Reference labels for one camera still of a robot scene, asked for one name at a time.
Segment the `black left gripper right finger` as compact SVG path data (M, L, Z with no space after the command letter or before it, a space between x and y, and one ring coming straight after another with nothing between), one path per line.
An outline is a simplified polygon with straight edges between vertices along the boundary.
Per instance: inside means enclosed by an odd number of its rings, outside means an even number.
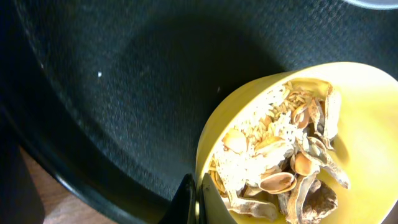
M200 224L236 224L209 174L203 176L198 189L198 222Z

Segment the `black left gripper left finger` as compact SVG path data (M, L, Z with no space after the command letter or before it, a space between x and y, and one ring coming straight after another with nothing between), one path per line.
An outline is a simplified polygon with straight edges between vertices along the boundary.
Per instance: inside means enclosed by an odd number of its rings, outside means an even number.
M195 202L195 181L191 174L186 174L159 224L195 224Z

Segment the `round black tray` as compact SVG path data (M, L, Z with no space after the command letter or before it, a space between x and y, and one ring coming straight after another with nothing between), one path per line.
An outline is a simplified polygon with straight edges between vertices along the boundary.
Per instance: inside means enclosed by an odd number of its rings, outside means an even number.
M2 1L1 111L53 177L157 223L232 91L312 65L397 76L397 11L344 1Z

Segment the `grey round plate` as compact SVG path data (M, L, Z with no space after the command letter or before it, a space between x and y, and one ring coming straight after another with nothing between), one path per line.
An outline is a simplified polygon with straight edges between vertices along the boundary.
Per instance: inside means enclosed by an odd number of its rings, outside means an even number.
M372 10L393 10L398 8L398 0L344 0L344 2Z

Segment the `yellow bowl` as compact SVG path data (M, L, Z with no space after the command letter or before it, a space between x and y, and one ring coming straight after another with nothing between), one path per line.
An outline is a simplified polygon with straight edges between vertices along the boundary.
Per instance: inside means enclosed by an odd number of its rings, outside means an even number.
M253 80L228 95L214 110L199 138L196 182L201 185L213 146L231 120L251 106L257 95L287 81L319 80L318 91L332 84L341 93L338 135L331 157L347 173L344 189L326 172L319 178L338 197L338 208L325 223L381 223L397 202L397 81L370 65L333 62ZM257 218L230 213L236 223Z

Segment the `black rectangular tray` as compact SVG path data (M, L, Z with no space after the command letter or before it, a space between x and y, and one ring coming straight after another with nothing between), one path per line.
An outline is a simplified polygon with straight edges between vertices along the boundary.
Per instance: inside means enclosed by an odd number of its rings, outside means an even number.
M1 109L1 224L42 224L45 210Z

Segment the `food scraps and shells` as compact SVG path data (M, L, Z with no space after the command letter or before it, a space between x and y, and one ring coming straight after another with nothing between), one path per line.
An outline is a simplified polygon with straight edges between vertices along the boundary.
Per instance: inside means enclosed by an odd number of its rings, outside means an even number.
M321 170L343 188L350 180L330 156L341 95L286 82L258 96L233 119L211 155L208 174L226 209L271 222L319 223L337 209Z

